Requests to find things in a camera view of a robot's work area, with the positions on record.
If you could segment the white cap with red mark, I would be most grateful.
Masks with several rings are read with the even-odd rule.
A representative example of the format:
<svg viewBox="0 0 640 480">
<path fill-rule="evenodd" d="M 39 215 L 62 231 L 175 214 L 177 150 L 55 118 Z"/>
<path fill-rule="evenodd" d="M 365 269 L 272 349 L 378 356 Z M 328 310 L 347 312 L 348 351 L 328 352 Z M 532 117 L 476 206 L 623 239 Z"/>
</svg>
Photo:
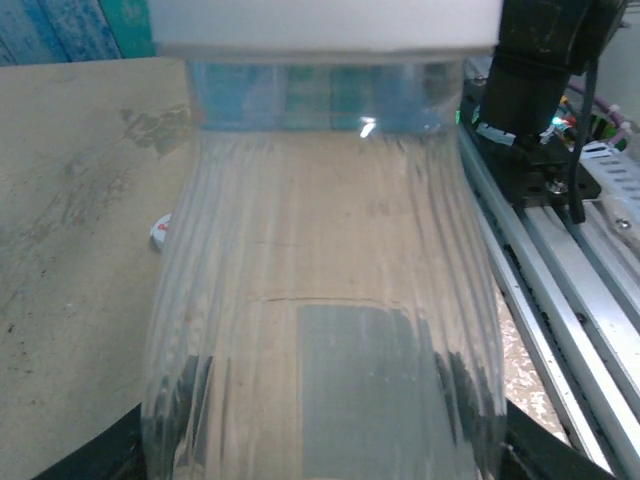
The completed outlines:
<svg viewBox="0 0 640 480">
<path fill-rule="evenodd" d="M 150 229 L 150 243 L 157 251 L 161 251 L 163 249 L 170 220 L 170 214 L 164 215 L 158 219 Z"/>
</svg>

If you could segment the small circuit board with LEDs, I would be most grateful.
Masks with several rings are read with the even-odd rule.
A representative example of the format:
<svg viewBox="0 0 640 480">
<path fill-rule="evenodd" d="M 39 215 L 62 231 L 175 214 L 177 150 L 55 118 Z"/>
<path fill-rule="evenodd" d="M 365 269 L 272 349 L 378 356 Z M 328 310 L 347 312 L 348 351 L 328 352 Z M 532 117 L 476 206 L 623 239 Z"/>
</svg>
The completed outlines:
<svg viewBox="0 0 640 480">
<path fill-rule="evenodd" d="M 549 127 L 539 135 L 540 144 L 546 145 L 553 138 L 558 138 L 564 145 L 573 147 L 577 139 L 576 117 L 562 113 L 554 115 Z"/>
</svg>

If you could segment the aluminium mounting rail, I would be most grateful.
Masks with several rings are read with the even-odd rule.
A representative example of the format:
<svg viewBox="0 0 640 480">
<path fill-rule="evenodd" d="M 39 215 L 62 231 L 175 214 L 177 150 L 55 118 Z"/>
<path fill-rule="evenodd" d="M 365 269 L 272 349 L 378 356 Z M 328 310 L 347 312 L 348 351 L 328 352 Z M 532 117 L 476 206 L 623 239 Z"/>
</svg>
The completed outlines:
<svg viewBox="0 0 640 480">
<path fill-rule="evenodd" d="M 490 64 L 469 61 L 465 83 L 486 79 Z M 570 85 L 556 114 L 577 119 L 582 94 Z M 602 100 L 594 106 L 588 144 L 607 143 L 640 166 L 628 121 Z M 494 272 L 569 442 L 616 480 L 640 480 L 640 207 L 604 190 L 581 162 L 582 223 L 568 205 L 512 205 L 496 183 L 502 170 L 485 163 L 468 129 L 464 97 L 460 122 Z"/>
</svg>

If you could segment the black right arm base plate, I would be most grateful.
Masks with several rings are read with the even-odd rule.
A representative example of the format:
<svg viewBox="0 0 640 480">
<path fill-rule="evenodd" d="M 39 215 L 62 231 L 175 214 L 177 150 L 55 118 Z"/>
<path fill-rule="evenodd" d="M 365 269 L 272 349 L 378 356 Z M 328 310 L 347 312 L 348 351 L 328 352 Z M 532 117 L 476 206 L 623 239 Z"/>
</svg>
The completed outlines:
<svg viewBox="0 0 640 480">
<path fill-rule="evenodd" d="M 505 167 L 496 183 L 505 199 L 521 208 L 567 206 L 569 203 L 567 168 L 543 165 L 541 169 Z"/>
</svg>

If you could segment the clear bottle with green label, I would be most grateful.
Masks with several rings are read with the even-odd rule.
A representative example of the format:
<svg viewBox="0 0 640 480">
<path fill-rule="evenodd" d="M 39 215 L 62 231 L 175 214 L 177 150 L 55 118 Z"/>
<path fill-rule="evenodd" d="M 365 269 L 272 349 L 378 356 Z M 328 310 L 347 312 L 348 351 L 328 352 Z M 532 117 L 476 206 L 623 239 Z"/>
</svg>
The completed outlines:
<svg viewBox="0 0 640 480">
<path fill-rule="evenodd" d="M 461 59 L 186 66 L 149 480 L 498 480 L 504 361 Z"/>
</svg>

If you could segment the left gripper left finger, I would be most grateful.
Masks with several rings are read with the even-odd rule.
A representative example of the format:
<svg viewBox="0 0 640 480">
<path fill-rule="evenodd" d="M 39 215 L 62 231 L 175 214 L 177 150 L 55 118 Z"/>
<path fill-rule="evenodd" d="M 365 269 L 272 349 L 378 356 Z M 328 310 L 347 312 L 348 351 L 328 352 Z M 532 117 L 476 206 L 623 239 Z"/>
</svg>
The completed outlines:
<svg viewBox="0 0 640 480">
<path fill-rule="evenodd" d="M 141 406 L 43 471 L 43 480 L 146 480 Z"/>
</svg>

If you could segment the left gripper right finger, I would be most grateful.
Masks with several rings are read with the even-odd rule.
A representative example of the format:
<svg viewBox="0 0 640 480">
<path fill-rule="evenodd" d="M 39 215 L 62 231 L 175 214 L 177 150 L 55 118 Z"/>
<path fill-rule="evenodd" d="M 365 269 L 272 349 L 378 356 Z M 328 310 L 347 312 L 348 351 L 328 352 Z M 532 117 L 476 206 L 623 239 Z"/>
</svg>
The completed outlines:
<svg viewBox="0 0 640 480">
<path fill-rule="evenodd" d="M 525 413 L 507 415 L 499 480 L 616 480 Z"/>
</svg>

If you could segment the white plastic bottle cap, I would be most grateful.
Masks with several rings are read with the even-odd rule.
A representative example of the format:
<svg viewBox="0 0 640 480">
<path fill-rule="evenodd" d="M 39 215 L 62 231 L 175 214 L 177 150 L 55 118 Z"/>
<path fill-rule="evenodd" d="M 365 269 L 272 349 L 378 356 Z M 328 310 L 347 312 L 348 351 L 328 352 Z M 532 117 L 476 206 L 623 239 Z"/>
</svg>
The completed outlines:
<svg viewBox="0 0 640 480">
<path fill-rule="evenodd" d="M 165 55 L 210 61 L 385 62 L 485 51 L 503 0 L 147 0 Z"/>
</svg>

